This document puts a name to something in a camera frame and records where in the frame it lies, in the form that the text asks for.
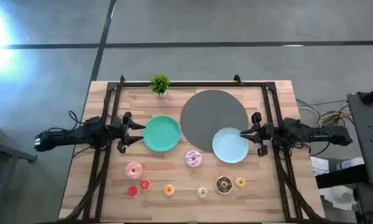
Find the pink donut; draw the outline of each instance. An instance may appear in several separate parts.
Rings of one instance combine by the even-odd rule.
[[[198,167],[201,164],[201,155],[199,152],[196,152],[194,150],[189,151],[185,155],[185,162],[190,167]]]
[[[129,179],[138,179],[142,175],[142,166],[138,162],[130,162],[126,167],[126,175]]]

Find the black metal frame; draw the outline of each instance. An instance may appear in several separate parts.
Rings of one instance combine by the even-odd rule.
[[[117,116],[117,108],[120,101],[120,94],[121,94],[121,88],[122,87],[148,87],[151,84],[151,82],[125,82],[125,79],[123,76],[121,76],[121,81],[119,83],[110,82],[107,85],[107,94],[105,97],[105,102],[110,101],[111,92],[115,91],[115,99],[114,99],[114,105],[113,105],[113,111],[111,115],[111,122],[113,119]],[[239,75],[235,75],[234,81],[229,82],[170,82],[170,87],[188,87],[188,86],[215,86],[215,87],[234,87],[239,86],[241,88],[246,87],[257,87],[261,88],[264,98],[264,105],[265,105],[265,112],[267,115],[267,121],[268,123],[273,123],[273,117],[271,113],[271,107],[270,107],[270,101],[269,101],[269,91],[272,94],[273,100],[274,100],[274,109],[278,120],[278,125],[282,125],[282,114],[280,111],[280,105],[279,105],[279,99],[277,96],[277,90],[274,82],[242,82]],[[104,104],[102,118],[106,120],[108,117],[108,108],[109,103]],[[104,199],[104,193],[105,193],[105,184],[106,179],[108,176],[108,169],[109,169],[109,159],[111,155],[111,145],[112,141],[107,142],[107,147],[104,149],[104,161],[102,163],[101,170],[97,174],[98,170],[98,164],[99,164],[99,157],[101,154],[100,149],[96,149],[94,153],[94,159],[92,161],[92,168],[91,168],[91,174],[90,174],[90,180],[88,185],[87,193],[83,196],[81,202],[76,206],[74,211],[66,217],[66,219],[71,219],[73,221],[77,221],[77,218],[79,217],[80,213],[83,211],[82,219],[86,222],[100,222],[101,219],[101,213],[102,213],[102,206],[103,206],[103,199]],[[283,169],[281,159],[279,156],[279,150],[280,148],[276,145],[273,145],[273,151],[274,151],[274,158],[275,158],[275,165],[278,169]],[[284,150],[285,153],[285,161],[287,165],[287,175],[290,178],[290,181],[295,185],[295,178],[293,173],[293,166],[292,161],[290,159],[290,154],[288,153],[288,150]],[[282,208],[283,208],[283,214],[285,216],[285,221],[292,219],[292,216],[290,214],[290,208],[288,204],[287,199],[287,192],[285,188],[285,182],[282,180],[279,172],[277,172],[278,182],[279,182],[279,189],[280,189],[280,199],[282,201]],[[94,213],[94,218],[90,218],[90,211],[91,211],[91,199],[93,198],[94,191],[99,186],[99,192],[98,192],[98,199],[96,202],[96,210]],[[296,218],[302,219],[302,212],[301,207],[298,203],[297,198],[292,194],[293,204],[295,207],[296,212]]]

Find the plate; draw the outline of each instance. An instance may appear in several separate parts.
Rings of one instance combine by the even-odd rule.
[[[150,120],[143,131],[145,145],[155,152],[174,148],[180,140],[180,127],[169,116],[157,116]]]
[[[236,128],[223,128],[213,138],[213,151],[226,163],[242,161],[249,152],[249,141],[239,136]]]

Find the potted plant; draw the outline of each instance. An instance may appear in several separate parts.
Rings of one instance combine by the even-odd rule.
[[[158,96],[165,96],[167,87],[170,84],[166,74],[164,73],[156,73],[151,79],[151,86],[150,88],[154,93],[157,93]]]

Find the wooden tabletop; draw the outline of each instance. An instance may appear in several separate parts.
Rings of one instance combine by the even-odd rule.
[[[277,85],[283,118],[299,118],[291,81],[274,82]],[[83,119],[101,116],[107,84],[107,82],[91,84]],[[133,120],[143,125],[159,115],[171,116],[179,123],[182,107],[187,100],[198,92],[212,89],[232,94],[245,107],[249,116],[259,111],[262,114],[262,124],[267,122],[262,90],[257,87],[169,88],[165,98],[158,98],[148,87],[122,88],[118,115],[121,117],[124,112],[130,111]],[[272,109],[272,117],[277,123],[274,111]],[[142,135],[142,130],[130,131],[130,135]],[[226,164],[217,159],[213,153],[192,146],[183,134],[178,145],[166,153],[153,152],[143,141],[139,141],[127,148],[125,154],[120,154],[116,149],[116,141],[113,144],[109,163],[101,221],[282,222],[284,217],[274,156],[269,142],[267,145],[269,147],[267,156],[258,157],[257,146],[250,142],[249,153],[242,162]],[[85,147],[86,145],[78,145],[76,152]],[[197,168],[190,168],[184,163],[185,154],[190,150],[197,150],[202,155],[203,163]],[[85,193],[93,154],[92,150],[85,151],[72,160],[60,217],[69,214]],[[127,195],[130,186],[140,184],[140,180],[129,180],[125,175],[126,165],[132,161],[142,164],[144,169],[142,178],[152,182],[151,189],[140,190],[136,198]],[[293,149],[292,162],[299,191],[315,212],[324,217],[308,150]],[[228,176],[233,181],[237,177],[243,177],[247,180],[247,185],[241,189],[233,188],[230,194],[220,195],[214,188],[214,182],[221,175]],[[163,194],[163,188],[167,184],[175,187],[175,193],[171,197]],[[205,200],[199,199],[196,194],[200,187],[205,187],[209,191],[208,198]],[[92,217],[95,211],[96,194],[93,197]],[[293,211],[290,192],[288,197],[290,209]]]

